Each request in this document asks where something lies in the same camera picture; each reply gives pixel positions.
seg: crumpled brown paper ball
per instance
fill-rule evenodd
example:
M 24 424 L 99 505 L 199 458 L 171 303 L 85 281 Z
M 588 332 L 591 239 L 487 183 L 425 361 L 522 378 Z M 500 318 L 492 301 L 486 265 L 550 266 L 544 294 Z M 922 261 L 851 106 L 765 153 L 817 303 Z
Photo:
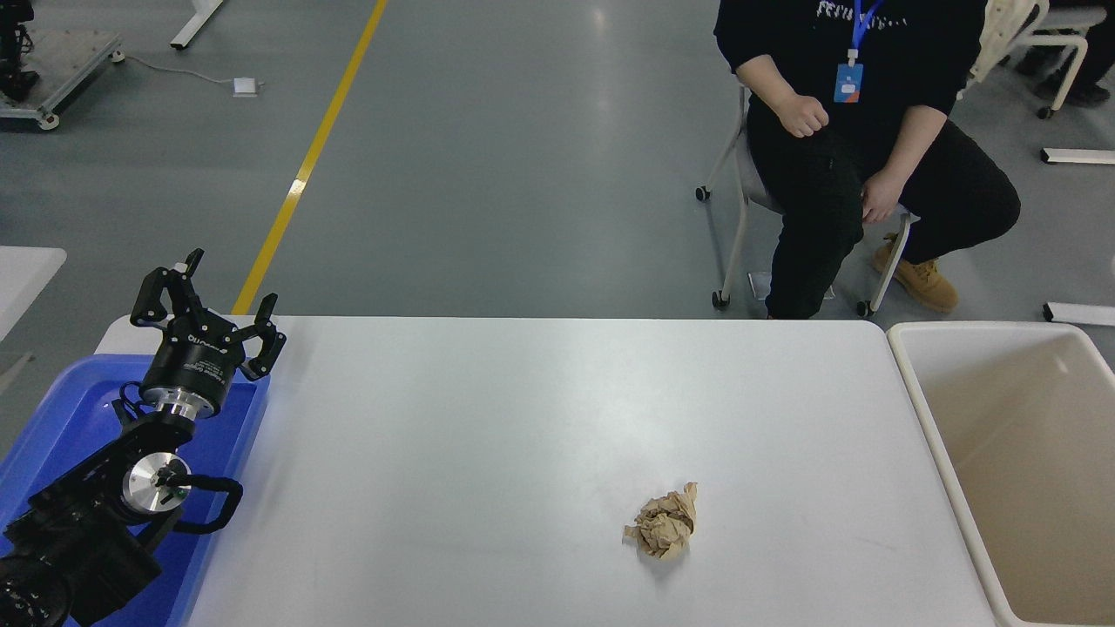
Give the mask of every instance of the crumpled brown paper ball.
M 671 560 L 681 554 L 689 544 L 697 520 L 697 484 L 686 484 L 682 494 L 670 492 L 660 499 L 651 499 L 636 517 L 634 527 L 624 527 L 623 537 L 633 538 L 648 556 L 660 560 Z

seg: robotic arm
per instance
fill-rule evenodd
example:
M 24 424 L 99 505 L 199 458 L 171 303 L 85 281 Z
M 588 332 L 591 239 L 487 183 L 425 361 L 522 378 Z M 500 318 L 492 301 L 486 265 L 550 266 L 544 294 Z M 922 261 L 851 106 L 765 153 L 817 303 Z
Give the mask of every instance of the robotic arm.
M 197 249 L 144 279 L 130 321 L 161 329 L 163 341 L 136 384 L 140 401 L 127 397 L 128 384 L 113 402 L 120 435 L 31 496 L 31 509 L 4 530 L 14 548 L 0 559 L 3 627 L 58 627 L 68 616 L 88 627 L 162 573 L 152 553 L 168 533 L 212 533 L 235 512 L 241 485 L 191 474 L 176 452 L 195 421 L 221 412 L 235 370 L 250 380 L 269 375 L 287 338 L 271 322 L 273 293 L 243 329 L 205 309 L 191 283 L 201 258 Z M 165 325 L 164 291 L 174 312 Z M 243 343 L 253 337 L 263 346 L 248 360 Z M 192 490 L 225 494 L 215 520 L 180 520 Z
M 35 46 L 23 26 L 33 19 L 30 0 L 0 0 L 0 91 L 17 103 L 27 99 L 39 79 L 38 73 L 22 71 L 20 60 Z

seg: blue tray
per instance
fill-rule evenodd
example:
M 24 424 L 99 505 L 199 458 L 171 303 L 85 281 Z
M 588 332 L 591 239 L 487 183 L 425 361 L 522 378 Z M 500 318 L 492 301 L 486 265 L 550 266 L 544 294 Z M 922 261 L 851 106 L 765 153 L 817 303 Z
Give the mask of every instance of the blue tray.
M 29 509 L 27 500 L 32 494 L 119 435 L 120 423 L 110 403 L 122 385 L 143 379 L 151 359 L 149 355 L 95 355 L 58 376 L 0 464 L 0 528 Z M 192 472 L 239 478 L 263 416 L 269 380 L 252 383 L 236 373 L 221 413 L 198 421 L 194 440 L 178 450 Z M 183 505 L 183 520 L 213 520 L 220 505 L 221 499 L 212 493 L 194 491 Z M 97 626 L 178 627 L 185 623 L 209 565 L 210 543 L 220 533 L 167 536 L 155 551 L 163 575 Z M 0 537 L 0 557 L 10 550 L 11 542 Z M 77 623 L 70 619 L 66 625 Z

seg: beige bin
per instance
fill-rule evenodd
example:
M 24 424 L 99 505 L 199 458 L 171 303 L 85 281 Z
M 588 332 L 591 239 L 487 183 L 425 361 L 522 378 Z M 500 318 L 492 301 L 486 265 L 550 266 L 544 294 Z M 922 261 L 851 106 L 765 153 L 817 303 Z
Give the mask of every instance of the beige bin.
M 1115 625 L 1115 375 L 1088 336 L 917 322 L 888 338 L 999 623 Z

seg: yellow floor line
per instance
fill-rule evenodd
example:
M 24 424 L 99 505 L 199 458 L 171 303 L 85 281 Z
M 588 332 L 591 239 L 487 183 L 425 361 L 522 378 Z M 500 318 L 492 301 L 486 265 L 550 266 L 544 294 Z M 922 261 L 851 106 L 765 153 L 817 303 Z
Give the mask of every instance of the yellow floor line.
M 279 242 L 282 241 L 282 237 L 287 232 L 287 225 L 290 224 L 290 219 L 294 215 L 294 210 L 298 209 L 298 202 L 302 200 L 302 192 L 306 191 L 306 185 L 310 182 L 310 175 L 313 174 L 313 168 L 318 165 L 318 157 L 321 156 L 321 149 L 329 139 L 329 134 L 333 129 L 333 123 L 337 122 L 337 116 L 345 105 L 345 99 L 348 97 L 349 88 L 352 87 L 356 73 L 360 69 L 360 61 L 363 60 L 363 55 L 368 51 L 368 45 L 371 44 L 371 38 L 376 35 L 376 28 L 379 26 L 379 19 L 384 16 L 386 7 L 387 0 L 377 0 L 376 10 L 371 12 L 371 18 L 368 19 L 363 35 L 360 36 L 360 42 L 357 44 L 356 50 L 352 51 L 352 58 L 349 59 L 348 68 L 345 70 L 345 76 L 341 77 L 340 85 L 337 86 L 337 93 L 333 94 L 333 100 L 329 104 L 326 117 L 322 118 L 321 125 L 318 127 L 318 133 L 313 136 L 310 149 L 306 153 L 306 158 L 302 160 L 302 166 L 298 168 L 298 176 L 291 183 L 290 191 L 287 192 L 287 200 L 283 201 L 282 209 L 279 210 L 279 215 L 275 216 L 274 223 L 271 224 L 271 232 L 268 233 L 268 239 L 263 241 L 263 248 L 260 249 L 260 254 L 256 255 L 255 263 L 252 264 L 252 271 L 248 273 L 248 280 L 244 281 L 244 287 L 240 290 L 236 303 L 232 306 L 231 314 L 233 316 L 248 314 L 248 308 L 255 300 L 255 293 L 260 290 L 260 284 L 263 283 L 263 276 L 268 273 L 268 268 L 271 266 L 275 250 L 279 249 Z

